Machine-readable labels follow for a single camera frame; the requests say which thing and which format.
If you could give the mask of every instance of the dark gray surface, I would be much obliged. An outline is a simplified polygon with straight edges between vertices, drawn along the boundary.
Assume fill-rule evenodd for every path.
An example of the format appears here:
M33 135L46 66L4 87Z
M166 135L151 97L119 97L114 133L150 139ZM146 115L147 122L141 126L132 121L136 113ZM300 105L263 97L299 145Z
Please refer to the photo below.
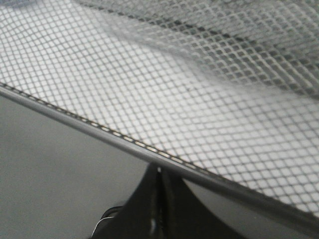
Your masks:
M186 183L214 215L249 239L311 238L194 183Z
M146 163L0 98L0 238L85 238Z

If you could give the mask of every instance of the metal mesh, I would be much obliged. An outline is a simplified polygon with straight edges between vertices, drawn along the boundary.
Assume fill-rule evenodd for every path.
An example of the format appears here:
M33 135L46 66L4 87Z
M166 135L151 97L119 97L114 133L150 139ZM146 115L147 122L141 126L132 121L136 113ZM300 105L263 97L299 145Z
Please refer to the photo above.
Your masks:
M0 82L319 217L318 12L0 0Z

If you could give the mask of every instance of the black plastic piece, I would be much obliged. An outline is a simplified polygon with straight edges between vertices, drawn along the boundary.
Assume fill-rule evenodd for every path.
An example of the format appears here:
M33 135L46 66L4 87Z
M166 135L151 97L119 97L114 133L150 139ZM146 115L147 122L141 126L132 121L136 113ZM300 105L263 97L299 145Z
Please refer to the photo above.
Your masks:
M244 239L208 211L184 181L150 165L118 214L93 239Z
M107 218L107 217L111 216L111 215L114 214L114 213L118 213L119 210L121 210L121 209L122 209L122 207L113 207L113 208L110 208L110 209L108 209L108 210L102 215L101 219Z

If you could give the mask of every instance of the diamond mesh pattern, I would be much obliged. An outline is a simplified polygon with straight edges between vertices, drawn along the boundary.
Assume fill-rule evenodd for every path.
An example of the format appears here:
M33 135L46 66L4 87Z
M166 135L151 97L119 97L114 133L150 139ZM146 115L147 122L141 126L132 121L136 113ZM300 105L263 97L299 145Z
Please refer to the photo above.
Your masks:
M318 11L0 0L0 82L319 217Z

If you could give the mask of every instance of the mesh screen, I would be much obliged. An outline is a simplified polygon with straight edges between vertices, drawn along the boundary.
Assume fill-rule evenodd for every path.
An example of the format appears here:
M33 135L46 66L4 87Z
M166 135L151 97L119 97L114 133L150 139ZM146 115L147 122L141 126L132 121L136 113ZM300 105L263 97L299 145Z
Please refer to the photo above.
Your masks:
M0 0L0 82L319 217L319 7Z

